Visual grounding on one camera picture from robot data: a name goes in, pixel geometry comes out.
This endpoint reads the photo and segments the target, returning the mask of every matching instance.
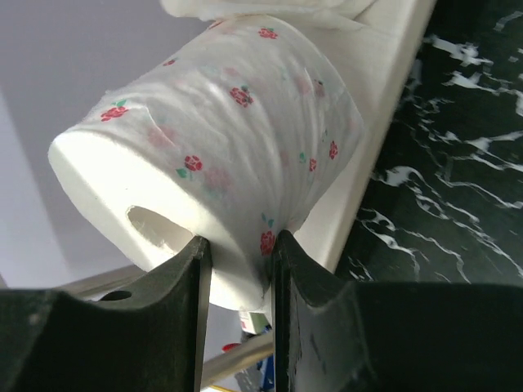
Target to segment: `toilet paper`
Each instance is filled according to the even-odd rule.
[[[211,302],[256,311],[278,232],[300,227],[363,130],[320,50],[281,20],[249,16],[108,93],[49,159],[76,208],[131,261],[151,270],[201,235]]]

